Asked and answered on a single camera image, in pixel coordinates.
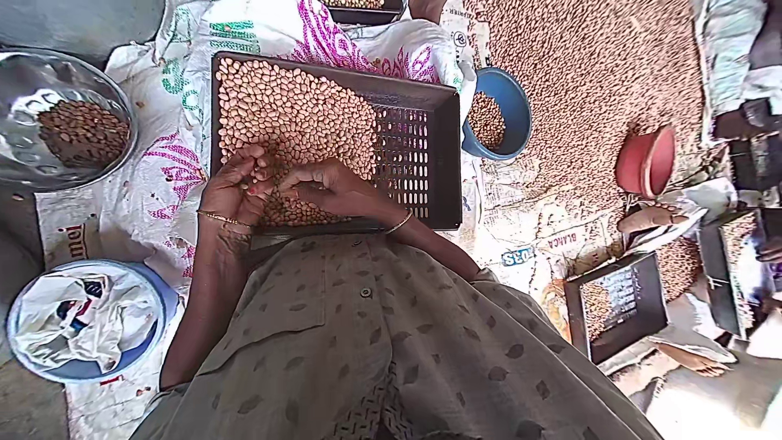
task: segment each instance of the wrist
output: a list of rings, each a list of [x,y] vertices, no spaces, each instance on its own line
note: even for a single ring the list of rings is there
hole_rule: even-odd
[[[249,251],[251,229],[213,218],[199,217],[198,246],[223,254],[245,254]]]
[[[399,225],[407,217],[407,209],[391,200],[381,200],[372,210],[370,217],[374,218],[387,229]]]

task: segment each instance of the metal bowl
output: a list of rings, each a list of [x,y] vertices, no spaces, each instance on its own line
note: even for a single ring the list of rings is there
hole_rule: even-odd
[[[38,114],[62,100],[92,101],[126,122],[122,154],[103,169],[65,167],[38,135]],[[50,50],[0,50],[0,185],[37,193],[86,186],[127,162],[137,136],[133,106],[100,70]]]

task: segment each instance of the pink print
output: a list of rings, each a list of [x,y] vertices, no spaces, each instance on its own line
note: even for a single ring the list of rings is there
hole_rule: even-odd
[[[298,41],[293,52],[283,58],[377,73],[361,50],[332,21],[325,6],[317,3],[316,7],[312,0],[300,0],[298,7],[304,24],[303,40]]]
[[[156,139],[149,150],[143,154],[143,157],[160,157],[167,162],[160,167],[160,171],[166,182],[172,182],[171,189],[176,196],[176,200],[172,200],[166,207],[147,211],[154,218],[171,220],[190,189],[206,181],[206,173],[201,167],[198,156],[182,144],[177,131]]]
[[[182,272],[182,276],[185,276],[187,278],[193,277],[193,258],[195,257],[196,257],[196,247],[188,245],[188,250],[185,252],[184,255],[180,257],[183,260],[186,260],[188,263],[184,272]]]
[[[410,54],[405,53],[404,48],[400,48],[393,62],[387,58],[382,61],[380,71],[382,74],[390,77],[423,82],[439,82],[437,70],[435,70],[435,66],[432,63],[431,45],[423,46],[412,62],[410,61]]]

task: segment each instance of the sorting tray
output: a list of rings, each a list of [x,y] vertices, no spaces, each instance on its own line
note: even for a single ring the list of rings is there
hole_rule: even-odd
[[[701,247],[703,272],[708,279],[708,299],[712,317],[719,328],[735,334],[740,339],[746,340],[748,337],[747,329],[741,325],[741,313],[748,311],[741,310],[741,303],[753,302],[753,297],[760,299],[771,295],[774,292],[774,282],[770,268],[768,265],[763,265],[759,284],[754,291],[741,291],[741,285],[735,276],[740,269],[734,269],[734,276],[731,276],[723,228],[746,215],[753,215],[755,231],[752,238],[753,241],[762,243],[767,236],[779,233],[773,228],[775,220],[780,219],[779,213],[779,209],[766,208],[733,212],[703,225],[698,231],[698,245]]]
[[[581,298],[581,286],[592,281],[626,285],[616,291],[608,289],[612,311],[605,321],[606,330],[594,341],[589,340],[587,311]],[[631,254],[569,280],[565,301],[573,346],[596,365],[668,325],[655,252]]]
[[[402,12],[402,0],[386,0],[381,9],[326,7],[336,23],[377,26],[391,23]]]
[[[461,224],[459,95],[456,89],[377,74],[315,66],[265,56],[218,52],[212,59],[211,174],[220,162],[221,128],[214,72],[220,59],[259,60],[283,69],[299,68],[353,90],[378,114],[375,176],[372,183],[413,212],[432,229],[453,230]],[[369,233],[381,226],[370,218],[329,225],[264,228],[264,235],[305,236],[314,233]]]

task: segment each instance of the bangle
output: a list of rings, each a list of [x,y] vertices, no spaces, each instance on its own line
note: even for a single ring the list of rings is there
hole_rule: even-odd
[[[222,222],[231,223],[232,225],[247,226],[248,228],[252,228],[253,227],[252,225],[248,225],[247,223],[242,223],[239,220],[235,220],[233,218],[223,217],[222,215],[218,215],[218,214],[215,214],[213,212],[202,211],[200,209],[198,211],[196,211],[196,212],[201,214],[201,215],[205,215],[206,217],[214,218],[215,220],[220,220]]]
[[[391,229],[384,232],[384,234],[389,235],[390,233],[396,231],[397,229],[401,228],[405,223],[407,223],[407,220],[410,220],[410,217],[413,215],[413,211],[408,211],[407,215],[404,217],[404,220],[399,222],[398,225],[392,227]]]

